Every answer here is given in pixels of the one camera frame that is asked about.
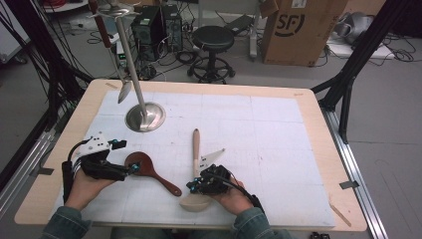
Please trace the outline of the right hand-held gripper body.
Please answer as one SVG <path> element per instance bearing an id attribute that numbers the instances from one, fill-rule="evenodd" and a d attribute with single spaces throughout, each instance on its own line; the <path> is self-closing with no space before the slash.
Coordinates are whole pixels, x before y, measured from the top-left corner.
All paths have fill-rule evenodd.
<path id="1" fill-rule="evenodd" d="M 201 156 L 199 159 L 198 191 L 205 195 L 224 193 L 228 186 L 224 184 L 230 178 L 230 173 L 223 165 L 216 165 L 215 161 L 225 152 L 222 148 L 215 152 Z"/>

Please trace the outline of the dark wooden rice spoon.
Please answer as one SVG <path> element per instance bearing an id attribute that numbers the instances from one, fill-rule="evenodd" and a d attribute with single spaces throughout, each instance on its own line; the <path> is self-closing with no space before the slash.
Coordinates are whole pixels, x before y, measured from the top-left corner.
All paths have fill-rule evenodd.
<path id="1" fill-rule="evenodd" d="M 182 195 L 182 191 L 179 187 L 164 179 L 155 171 L 152 159 L 146 153 L 141 151 L 131 153 L 125 159 L 124 165 L 128 167 L 137 165 L 139 170 L 135 173 L 135 175 L 152 177 L 160 182 L 172 195 Z"/>

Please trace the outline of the beige ladle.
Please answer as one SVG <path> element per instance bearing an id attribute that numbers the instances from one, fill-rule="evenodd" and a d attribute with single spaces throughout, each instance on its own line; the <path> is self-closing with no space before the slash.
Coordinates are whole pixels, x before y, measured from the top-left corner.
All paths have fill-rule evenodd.
<path id="1" fill-rule="evenodd" d="M 193 131 L 193 176 L 198 177 L 199 173 L 199 145 L 200 132 L 196 128 Z M 211 198 L 207 195 L 189 193 L 179 201 L 179 205 L 189 212 L 200 212 L 205 210 L 211 203 Z"/>

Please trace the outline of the steel utensil rack stand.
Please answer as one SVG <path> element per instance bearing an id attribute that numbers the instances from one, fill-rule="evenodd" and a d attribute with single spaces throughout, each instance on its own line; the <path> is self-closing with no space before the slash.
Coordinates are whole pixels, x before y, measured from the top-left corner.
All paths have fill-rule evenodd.
<path id="1" fill-rule="evenodd" d="M 136 12 L 131 6 L 126 6 L 118 0 L 111 0 L 108 3 L 108 7 L 102 8 L 99 6 L 98 13 L 102 17 L 113 18 L 115 22 L 117 33 L 127 59 L 129 75 L 138 100 L 138 104 L 132 107 L 125 116 L 126 126 L 136 132 L 153 131 L 164 123 L 166 114 L 164 108 L 160 104 L 153 102 L 146 103 L 140 88 L 139 77 L 136 73 L 134 60 L 123 26 L 123 18 L 130 15 L 136 15 Z"/>

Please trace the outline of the steel spatula with wooden handle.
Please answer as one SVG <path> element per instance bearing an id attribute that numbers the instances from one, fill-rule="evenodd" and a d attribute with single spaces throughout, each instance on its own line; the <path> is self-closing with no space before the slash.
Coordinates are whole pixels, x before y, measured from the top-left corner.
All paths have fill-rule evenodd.
<path id="1" fill-rule="evenodd" d="M 131 85 L 130 85 L 129 81 L 127 81 L 122 76 L 122 74 L 121 74 L 121 72 L 119 70 L 119 67 L 118 67 L 118 65 L 116 63 L 115 57 L 112 54 L 112 51 L 111 51 L 111 42 L 110 42 L 108 33 L 106 31 L 106 25 L 104 23 L 103 17 L 98 13 L 99 5 L 98 5 L 97 0 L 88 0 L 88 2 L 89 2 L 89 7 L 91 9 L 91 12 L 93 14 L 93 17 L 94 17 L 94 19 L 96 21 L 98 30 L 99 30 L 99 32 L 101 34 L 101 38 L 103 40 L 104 46 L 108 50 L 108 54 L 110 56 L 112 65 L 113 65 L 113 67 L 115 69 L 115 72 L 117 73 L 118 78 L 120 79 L 120 81 L 122 83 L 122 86 L 121 86 L 121 89 L 120 89 L 120 92 L 119 92 L 119 95 L 118 95 L 118 98 L 117 98 L 117 102 L 120 104 L 128 96 L 128 94 L 130 92 L 130 89 L 131 89 Z"/>

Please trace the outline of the person's left hand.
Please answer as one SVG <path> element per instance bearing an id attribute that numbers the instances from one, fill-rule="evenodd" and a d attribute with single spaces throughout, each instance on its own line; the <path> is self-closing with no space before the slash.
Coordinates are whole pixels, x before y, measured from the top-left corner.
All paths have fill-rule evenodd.
<path id="1" fill-rule="evenodd" d="M 65 206 L 82 211 L 93 201 L 106 187 L 113 184 L 113 180 L 94 179 L 80 169 L 74 178 L 71 193 Z"/>

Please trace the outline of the white grid mat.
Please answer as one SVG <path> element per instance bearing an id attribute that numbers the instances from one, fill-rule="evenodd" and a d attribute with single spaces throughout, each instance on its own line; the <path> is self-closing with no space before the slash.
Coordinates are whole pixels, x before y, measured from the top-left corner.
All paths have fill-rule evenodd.
<path id="1" fill-rule="evenodd" d="M 193 178 L 192 135 L 200 132 L 200 152 L 217 152 L 246 189 L 258 196 L 268 220 L 276 227 L 334 226 L 315 154 L 299 104 L 294 99 L 251 96 L 148 93 L 145 98 L 165 109 L 166 119 L 151 132 L 135 132 L 125 123 L 137 98 L 124 102 L 109 91 L 86 137 L 103 133 L 125 140 L 126 146 L 107 159 L 122 164 L 136 151 L 150 156 L 156 172 L 189 193 Z M 142 223 L 227 227 L 234 217 L 211 203 L 201 212 L 188 212 L 157 180 L 130 175 L 107 187 L 83 215 L 100 223 Z"/>

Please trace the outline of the power supply with green display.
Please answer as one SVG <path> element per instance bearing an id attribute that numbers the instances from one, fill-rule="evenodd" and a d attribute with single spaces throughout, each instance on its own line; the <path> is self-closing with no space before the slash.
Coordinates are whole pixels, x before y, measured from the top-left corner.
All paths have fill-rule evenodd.
<path id="1" fill-rule="evenodd" d="M 127 59 L 121 41 L 117 41 L 115 46 L 117 62 L 120 66 L 125 67 L 127 65 Z"/>

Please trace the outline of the large black computer tower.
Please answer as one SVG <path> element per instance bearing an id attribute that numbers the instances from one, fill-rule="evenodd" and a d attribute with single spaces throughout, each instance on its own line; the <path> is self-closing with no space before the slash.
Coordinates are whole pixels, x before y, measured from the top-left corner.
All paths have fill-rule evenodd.
<path id="1" fill-rule="evenodd" d="M 156 61 L 158 44 L 164 38 L 160 7 L 142 6 L 130 27 L 139 58 Z"/>

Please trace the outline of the slim black computer tower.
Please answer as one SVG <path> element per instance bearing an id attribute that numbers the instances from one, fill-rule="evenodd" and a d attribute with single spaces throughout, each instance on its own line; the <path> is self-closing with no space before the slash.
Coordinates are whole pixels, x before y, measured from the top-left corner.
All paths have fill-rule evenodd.
<path id="1" fill-rule="evenodd" d="M 182 19 L 178 7 L 174 4 L 161 7 L 163 24 L 165 28 L 167 49 L 170 52 L 178 52 L 183 49 L 182 42 Z"/>

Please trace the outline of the thin wooden stick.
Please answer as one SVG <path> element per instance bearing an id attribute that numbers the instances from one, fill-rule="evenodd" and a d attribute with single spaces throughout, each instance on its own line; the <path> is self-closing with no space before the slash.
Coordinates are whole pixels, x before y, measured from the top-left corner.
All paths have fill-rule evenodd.
<path id="1" fill-rule="evenodd" d="M 351 221 L 348 219 L 348 212 L 339 210 L 335 205 L 330 204 L 329 205 L 331 210 L 343 221 L 345 225 L 348 227 L 351 227 Z"/>

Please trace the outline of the black round stool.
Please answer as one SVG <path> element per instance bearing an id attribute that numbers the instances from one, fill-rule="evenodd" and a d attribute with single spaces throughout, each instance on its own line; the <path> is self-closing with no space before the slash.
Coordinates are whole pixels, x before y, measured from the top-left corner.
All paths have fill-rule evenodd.
<path id="1" fill-rule="evenodd" d="M 217 55 L 234 45 L 233 33 L 221 26 L 203 26 L 195 30 L 192 37 L 193 44 L 207 52 L 208 56 L 194 61 L 187 70 L 187 75 L 195 76 L 199 83 L 221 82 L 226 85 L 226 78 L 233 78 L 236 72 Z"/>

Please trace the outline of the cardboard box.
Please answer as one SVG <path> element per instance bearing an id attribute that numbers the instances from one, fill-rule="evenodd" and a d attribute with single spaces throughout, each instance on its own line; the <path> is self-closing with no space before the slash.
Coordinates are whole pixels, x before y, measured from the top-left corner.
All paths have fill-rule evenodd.
<path id="1" fill-rule="evenodd" d="M 348 0 L 264 0 L 264 64 L 314 66 Z"/>

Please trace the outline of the grey plastic shell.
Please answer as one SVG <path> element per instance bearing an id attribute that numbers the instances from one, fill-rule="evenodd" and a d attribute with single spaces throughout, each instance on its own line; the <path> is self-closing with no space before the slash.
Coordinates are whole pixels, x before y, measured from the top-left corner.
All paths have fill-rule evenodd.
<path id="1" fill-rule="evenodd" d="M 353 45 L 368 30 L 372 22 L 373 18 L 362 12 L 346 12 L 339 18 L 333 32 L 347 44 Z"/>

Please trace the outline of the white desk frame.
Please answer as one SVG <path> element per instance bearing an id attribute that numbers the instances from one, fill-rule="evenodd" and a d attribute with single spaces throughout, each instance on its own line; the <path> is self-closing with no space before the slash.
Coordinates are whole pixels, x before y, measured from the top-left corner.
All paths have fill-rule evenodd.
<path id="1" fill-rule="evenodd" d="M 255 13 L 253 15 L 253 25 L 249 32 L 249 57 L 255 61 L 258 56 L 258 25 L 261 16 L 260 5 L 263 0 L 255 0 Z"/>

